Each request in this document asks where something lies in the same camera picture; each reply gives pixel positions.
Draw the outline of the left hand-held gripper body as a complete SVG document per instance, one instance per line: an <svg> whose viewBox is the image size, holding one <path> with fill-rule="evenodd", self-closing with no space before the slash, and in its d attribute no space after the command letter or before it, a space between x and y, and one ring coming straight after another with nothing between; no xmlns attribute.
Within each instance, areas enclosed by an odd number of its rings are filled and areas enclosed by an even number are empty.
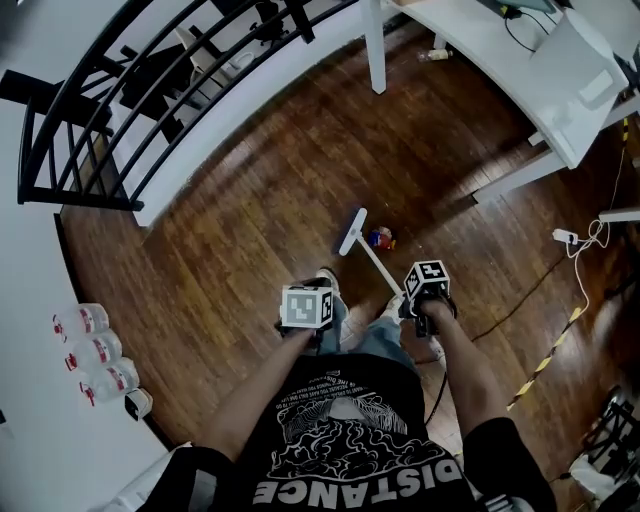
<svg viewBox="0 0 640 512"><path fill-rule="evenodd" d="M279 318L274 324L282 337L298 330L311 330L310 348L320 348L324 333L332 328L334 290L329 284L295 284L284 286Z"/></svg>

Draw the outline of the white broom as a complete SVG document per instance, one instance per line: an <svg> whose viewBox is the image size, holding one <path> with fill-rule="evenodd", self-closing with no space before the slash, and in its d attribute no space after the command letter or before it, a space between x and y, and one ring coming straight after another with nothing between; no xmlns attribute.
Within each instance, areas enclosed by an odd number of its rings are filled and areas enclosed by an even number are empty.
<svg viewBox="0 0 640 512"><path fill-rule="evenodd" d="M389 285L395 296L403 296L404 291L384 266L380 258L375 254L369 246L363 235L363 227L368 211L364 207L359 207L352 215L349 225L346 227L344 234L340 237L337 245L337 253L341 257L348 255L355 244L359 244L368 255L374 266L377 268L385 282Z"/></svg>

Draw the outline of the person's right forearm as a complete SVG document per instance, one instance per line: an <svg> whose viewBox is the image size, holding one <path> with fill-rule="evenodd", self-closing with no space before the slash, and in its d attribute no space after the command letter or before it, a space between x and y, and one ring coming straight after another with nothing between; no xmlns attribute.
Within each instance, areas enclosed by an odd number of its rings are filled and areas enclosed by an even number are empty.
<svg viewBox="0 0 640 512"><path fill-rule="evenodd" d="M449 387L462 439L479 425L506 415L498 382L486 356L475 346L440 300L424 302L423 312L439 331Z"/></svg>

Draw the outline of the person's blue jeans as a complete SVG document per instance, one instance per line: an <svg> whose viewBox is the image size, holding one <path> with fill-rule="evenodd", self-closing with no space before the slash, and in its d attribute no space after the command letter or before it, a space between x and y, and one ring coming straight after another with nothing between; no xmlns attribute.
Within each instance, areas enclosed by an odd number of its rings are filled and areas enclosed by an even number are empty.
<svg viewBox="0 0 640 512"><path fill-rule="evenodd" d="M332 328L324 333L317 352L311 355L368 354L395 361L414 373L417 368L409 354L401 346L401 322L396 324L388 317L380 316L366 328L360 341L350 350L343 351L340 345L342 324L348 316L348 309L342 298L334 297L334 318Z"/></svg>

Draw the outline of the yellow black striped tape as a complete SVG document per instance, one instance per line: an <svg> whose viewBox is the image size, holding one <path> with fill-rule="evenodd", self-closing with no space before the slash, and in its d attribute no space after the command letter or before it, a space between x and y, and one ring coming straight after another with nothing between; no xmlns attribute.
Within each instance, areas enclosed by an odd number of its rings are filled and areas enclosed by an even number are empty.
<svg viewBox="0 0 640 512"><path fill-rule="evenodd" d="M529 376L526 382L520 387L520 389L514 394L513 398L506 405L507 411L510 411L514 407L514 405L529 391L529 389L532 387L532 385L534 384L538 376L550 364L558 348L564 343L568 335L568 331L577 322L577 320L583 315L583 313L584 313L584 309L582 308L576 308L573 311L573 313L571 314L568 320L568 323L565 325L565 327L563 328L562 332L560 333L556 341L551 345L551 348L549 349L545 357L540 361L540 363L535 368L533 373Z"/></svg>

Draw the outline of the person's black printed t-shirt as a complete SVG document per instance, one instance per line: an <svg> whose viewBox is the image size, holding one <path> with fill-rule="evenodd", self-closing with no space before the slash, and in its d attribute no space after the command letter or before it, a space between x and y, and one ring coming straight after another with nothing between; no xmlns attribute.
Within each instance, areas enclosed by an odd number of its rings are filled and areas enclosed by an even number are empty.
<svg viewBox="0 0 640 512"><path fill-rule="evenodd" d="M428 437L419 377L367 354L304 356L242 454L182 448L139 512L556 512L514 422L476 427L456 460Z"/></svg>

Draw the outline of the small white black bin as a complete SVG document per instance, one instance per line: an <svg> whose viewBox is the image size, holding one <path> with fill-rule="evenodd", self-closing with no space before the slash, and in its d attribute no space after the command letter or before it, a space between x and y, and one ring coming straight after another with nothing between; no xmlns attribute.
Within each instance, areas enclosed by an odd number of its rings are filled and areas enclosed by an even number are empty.
<svg viewBox="0 0 640 512"><path fill-rule="evenodd" d="M125 395L126 412L135 421L144 419L152 410L153 398L143 388L136 388Z"/></svg>

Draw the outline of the small white table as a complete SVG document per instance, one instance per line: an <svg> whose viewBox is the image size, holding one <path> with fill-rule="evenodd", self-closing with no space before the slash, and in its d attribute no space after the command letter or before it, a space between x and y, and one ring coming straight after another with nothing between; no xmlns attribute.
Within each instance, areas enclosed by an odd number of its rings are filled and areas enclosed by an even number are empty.
<svg viewBox="0 0 640 512"><path fill-rule="evenodd" d="M603 211L598 219L602 223L640 222L640 207Z"/></svg>

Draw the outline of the clear water jug red cap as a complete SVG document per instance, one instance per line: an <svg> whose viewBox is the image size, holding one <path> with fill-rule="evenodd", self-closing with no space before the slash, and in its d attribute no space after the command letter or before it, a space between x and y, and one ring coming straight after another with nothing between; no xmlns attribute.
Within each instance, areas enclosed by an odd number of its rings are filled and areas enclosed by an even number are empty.
<svg viewBox="0 0 640 512"><path fill-rule="evenodd" d="M98 368L88 383L80 382L80 392L92 405L106 403L138 388L139 374L134 362L122 357L106 366Z"/></svg>
<svg viewBox="0 0 640 512"><path fill-rule="evenodd" d="M52 318L54 333L64 342L85 335L105 331L110 327L109 316L99 303L80 303L55 314Z"/></svg>
<svg viewBox="0 0 640 512"><path fill-rule="evenodd" d="M76 369L91 373L122 357L122 343L112 330L84 336L79 339L65 358L69 371Z"/></svg>

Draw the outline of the long white table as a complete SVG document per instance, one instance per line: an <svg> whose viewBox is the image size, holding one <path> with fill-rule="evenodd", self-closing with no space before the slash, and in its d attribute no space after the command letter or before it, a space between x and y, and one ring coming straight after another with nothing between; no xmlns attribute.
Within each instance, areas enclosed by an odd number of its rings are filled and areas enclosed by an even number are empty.
<svg viewBox="0 0 640 512"><path fill-rule="evenodd" d="M392 8L432 31L495 82L533 123L547 143L545 152L473 193L481 203L563 168L576 168L605 126L617 99L596 110L548 84L532 72L530 58L555 28L548 31L506 19L479 0L419 0Z"/></svg>

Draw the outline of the white low cabinet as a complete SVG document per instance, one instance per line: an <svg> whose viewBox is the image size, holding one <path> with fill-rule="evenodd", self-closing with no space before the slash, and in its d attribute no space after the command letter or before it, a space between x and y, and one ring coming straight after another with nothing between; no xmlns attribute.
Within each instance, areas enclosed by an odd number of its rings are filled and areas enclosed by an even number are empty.
<svg viewBox="0 0 640 512"><path fill-rule="evenodd" d="M127 512L136 512L148 499L155 485L164 473L173 454L181 448L192 448L188 441L169 451L142 471L112 499L112 502Z"/></svg>

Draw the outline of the white flat box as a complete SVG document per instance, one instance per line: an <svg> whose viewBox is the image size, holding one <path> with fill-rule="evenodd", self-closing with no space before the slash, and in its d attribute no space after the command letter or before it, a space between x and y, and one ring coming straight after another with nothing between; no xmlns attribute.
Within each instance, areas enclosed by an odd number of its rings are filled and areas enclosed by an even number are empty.
<svg viewBox="0 0 640 512"><path fill-rule="evenodd" d="M628 86L605 37L572 8L530 58L533 73L596 110Z"/></svg>

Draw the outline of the beige chair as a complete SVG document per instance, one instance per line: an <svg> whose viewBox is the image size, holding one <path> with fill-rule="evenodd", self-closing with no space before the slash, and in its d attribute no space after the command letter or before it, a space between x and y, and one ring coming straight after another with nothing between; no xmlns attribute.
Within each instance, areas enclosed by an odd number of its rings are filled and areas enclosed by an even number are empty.
<svg viewBox="0 0 640 512"><path fill-rule="evenodd" d="M188 50L196 43L196 37L189 31L178 26L174 29L174 32L185 50ZM191 56L191 63L194 71L192 73L192 79L204 74L211 66L216 63L216 59L206 49L200 47ZM220 88L228 85L231 82L231 78L221 69L215 71L210 77Z"/></svg>

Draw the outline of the black swivel chair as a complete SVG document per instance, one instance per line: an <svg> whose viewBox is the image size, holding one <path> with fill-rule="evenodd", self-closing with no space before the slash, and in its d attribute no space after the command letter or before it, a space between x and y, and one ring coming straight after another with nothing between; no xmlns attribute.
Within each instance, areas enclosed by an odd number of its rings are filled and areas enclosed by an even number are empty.
<svg viewBox="0 0 640 512"><path fill-rule="evenodd" d="M273 0L258 0L255 8L260 21L252 23L249 30L261 46L271 47L289 33L284 28L284 19L289 15L288 7L280 9Z"/></svg>

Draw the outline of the green flat device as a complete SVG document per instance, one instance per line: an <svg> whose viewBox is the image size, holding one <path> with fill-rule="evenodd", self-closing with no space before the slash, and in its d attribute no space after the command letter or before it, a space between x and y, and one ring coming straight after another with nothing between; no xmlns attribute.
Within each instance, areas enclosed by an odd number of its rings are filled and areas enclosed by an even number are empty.
<svg viewBox="0 0 640 512"><path fill-rule="evenodd" d="M553 14L556 11L552 0L494 0L500 6L515 9L531 9L546 14Z"/></svg>

